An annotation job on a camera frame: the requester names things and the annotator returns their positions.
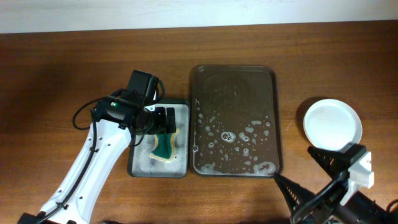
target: black tray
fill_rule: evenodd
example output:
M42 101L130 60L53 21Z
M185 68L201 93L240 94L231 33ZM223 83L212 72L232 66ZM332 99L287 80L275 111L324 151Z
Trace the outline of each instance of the black tray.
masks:
M202 65L193 72L191 170L204 176L261 178L281 172L274 72L247 65Z

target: round plate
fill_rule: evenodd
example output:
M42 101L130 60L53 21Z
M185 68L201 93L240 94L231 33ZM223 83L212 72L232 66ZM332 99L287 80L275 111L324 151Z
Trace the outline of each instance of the round plate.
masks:
M320 100L304 116L308 140L320 149L339 151L347 143L359 143L362 124L359 116L339 100Z

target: white wall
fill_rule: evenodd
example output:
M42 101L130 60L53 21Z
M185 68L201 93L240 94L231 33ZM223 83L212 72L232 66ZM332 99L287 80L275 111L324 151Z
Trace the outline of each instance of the white wall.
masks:
M398 0L0 0L0 33L398 19Z

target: wooden surface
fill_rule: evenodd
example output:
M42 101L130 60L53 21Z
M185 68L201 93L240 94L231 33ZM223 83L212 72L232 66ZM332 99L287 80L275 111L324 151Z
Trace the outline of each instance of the wooden surface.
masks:
M72 115L125 87L132 70L189 98L199 64L268 65L277 74L284 175L312 191L330 179L308 155L300 120L316 97L359 114L383 208L398 197L398 21L0 35L0 222L36 214L79 153L87 132ZM79 119L88 124L88 111ZM273 180L132 178L128 150L102 189L92 223L237 223L287 218Z

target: sponge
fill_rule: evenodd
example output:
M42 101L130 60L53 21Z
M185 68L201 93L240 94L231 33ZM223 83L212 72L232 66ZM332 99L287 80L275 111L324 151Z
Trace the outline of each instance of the sponge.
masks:
M175 130L172 134L156 134L155 135L155 149L150 153L150 157L168 162L171 161L175 154L174 140L179 132L179 129Z

